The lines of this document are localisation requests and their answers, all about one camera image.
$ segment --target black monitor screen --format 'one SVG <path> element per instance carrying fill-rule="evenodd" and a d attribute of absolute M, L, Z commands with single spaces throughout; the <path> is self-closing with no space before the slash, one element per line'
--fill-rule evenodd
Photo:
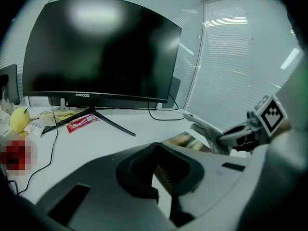
<path fill-rule="evenodd" d="M 45 5 L 26 48 L 25 96 L 90 96 L 164 101 L 181 28 L 122 0 Z"/>

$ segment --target monitor base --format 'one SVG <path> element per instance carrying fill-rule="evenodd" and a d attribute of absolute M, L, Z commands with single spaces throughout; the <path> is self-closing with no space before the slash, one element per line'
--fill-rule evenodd
<path fill-rule="evenodd" d="M 117 128 L 117 129 L 119 129 L 119 130 L 121 130 L 121 131 L 123 131 L 123 132 L 128 133 L 128 134 L 131 135 L 131 136 L 134 136 L 134 137 L 136 136 L 135 133 L 133 133 L 133 132 L 127 130 L 126 128 L 121 127 L 121 126 L 118 125 L 117 123 L 114 123 L 113 121 L 107 119 L 106 117 L 104 117 L 103 115 L 101 115 L 100 113 L 98 113 L 98 112 L 95 110 L 94 107 L 90 107 L 89 109 L 86 109 L 86 110 L 84 110 L 84 111 L 82 111 L 82 112 L 80 112 L 80 113 L 78 113 L 78 114 L 76 114 L 76 115 L 73 115 L 73 116 L 71 116 L 71 117 L 69 117 L 69 118 L 67 118 L 67 119 L 65 119 L 65 120 L 63 120 L 63 121 L 60 121 L 59 123 L 57 123 L 56 126 L 46 127 L 46 128 L 44 129 L 44 131 L 43 131 L 42 134 L 48 133 L 48 132 L 50 132 L 50 131 L 52 131 L 52 130 L 55 130 L 57 127 L 64 126 L 64 125 L 68 124 L 69 122 L 71 122 L 71 121 L 73 121 L 73 120 L 75 120 L 75 119 L 77 119 L 77 118 L 79 118 L 79 117 L 86 116 L 86 115 L 90 115 L 90 114 L 96 116 L 97 118 L 99 118 L 100 120 L 102 120 L 102 121 L 104 121 L 104 122 L 107 122 L 107 123 L 110 124 L 111 126 Z"/>

